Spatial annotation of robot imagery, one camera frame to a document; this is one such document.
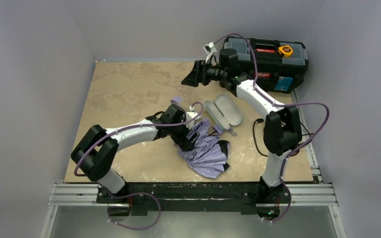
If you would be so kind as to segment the lavender umbrella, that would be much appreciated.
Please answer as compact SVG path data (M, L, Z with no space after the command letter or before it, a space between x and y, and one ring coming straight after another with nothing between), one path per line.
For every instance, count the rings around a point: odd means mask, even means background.
M202 116L203 104L201 102L195 102L191 106ZM178 148L178 155L200 176L208 179L218 178L230 167L227 163L230 141L220 139L224 130L216 125L213 127L213 132L209 133L210 121L203 117L188 129L191 132L198 132L199 137L193 150L185 152Z

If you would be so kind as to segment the mint green umbrella sleeve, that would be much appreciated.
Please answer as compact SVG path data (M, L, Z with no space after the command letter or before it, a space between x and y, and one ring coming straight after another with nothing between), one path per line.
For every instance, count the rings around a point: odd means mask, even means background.
M244 119L243 113L226 94L218 95L214 102L205 101L203 106L222 130L232 130Z

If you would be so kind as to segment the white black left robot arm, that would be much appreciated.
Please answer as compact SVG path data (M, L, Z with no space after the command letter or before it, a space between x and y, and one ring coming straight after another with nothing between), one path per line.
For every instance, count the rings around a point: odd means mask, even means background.
M116 154L130 146L167 136L181 150L191 151L198 135L190 135L190 132L201 114L194 108L187 112L181 106L171 104L166 110L134 124L115 128L96 124L89 128L71 153L70 157L76 164L73 173L97 182L109 193L124 195L128 183L112 169Z

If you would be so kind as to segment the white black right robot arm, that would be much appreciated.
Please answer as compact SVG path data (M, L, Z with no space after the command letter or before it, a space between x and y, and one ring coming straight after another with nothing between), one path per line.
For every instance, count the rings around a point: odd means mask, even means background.
M218 81L222 88L248 103L263 118L263 141L268 157L257 195L267 198L283 189L286 161L299 150L302 140L299 111L296 107L276 104L251 76L241 71L236 50L221 49L219 58L217 65L206 60L195 61L181 84L197 87Z

